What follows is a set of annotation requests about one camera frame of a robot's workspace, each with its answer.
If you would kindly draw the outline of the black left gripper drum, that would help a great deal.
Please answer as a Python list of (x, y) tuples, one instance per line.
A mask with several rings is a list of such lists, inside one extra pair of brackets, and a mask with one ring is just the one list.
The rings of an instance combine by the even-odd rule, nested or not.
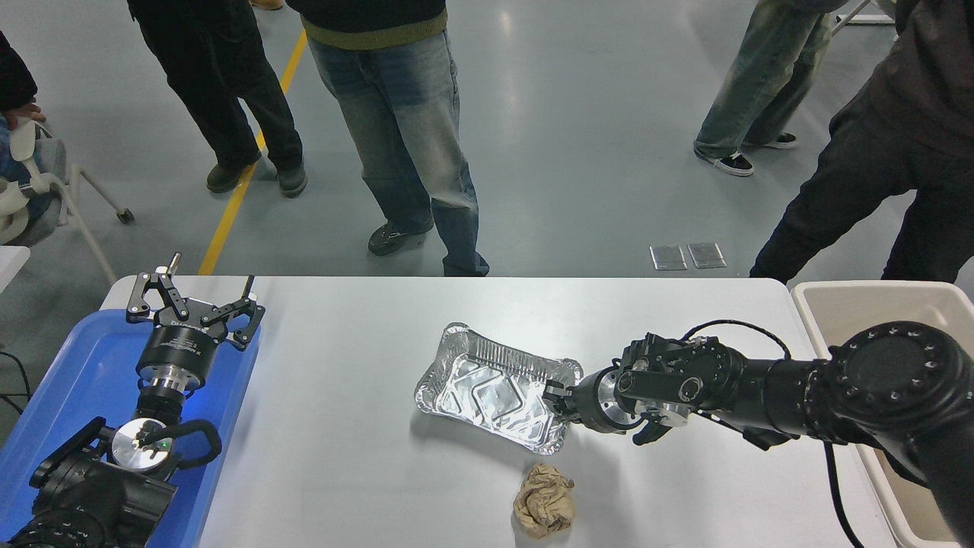
[(136, 372), (144, 381), (168, 375), (185, 378), (187, 383), (205, 383), (222, 341), (220, 325), (201, 327), (175, 320), (155, 326)]

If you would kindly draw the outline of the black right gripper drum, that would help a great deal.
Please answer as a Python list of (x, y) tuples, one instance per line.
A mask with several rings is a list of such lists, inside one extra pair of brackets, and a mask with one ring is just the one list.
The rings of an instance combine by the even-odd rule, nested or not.
[(613, 433), (613, 421), (606, 410), (613, 403), (613, 389), (607, 381), (611, 371), (588, 375), (571, 387), (565, 403), (571, 408), (571, 421), (599, 433)]

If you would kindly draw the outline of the person's hand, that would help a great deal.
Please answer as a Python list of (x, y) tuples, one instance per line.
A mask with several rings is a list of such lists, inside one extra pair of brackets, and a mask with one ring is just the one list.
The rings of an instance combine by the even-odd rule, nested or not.
[(38, 107), (37, 100), (35, 100), (35, 98), (31, 98), (28, 103), (22, 104), (19, 107), (3, 109), (2, 115), (9, 129), (16, 129), (24, 120), (38, 123), (46, 122), (46, 115), (42, 109)]

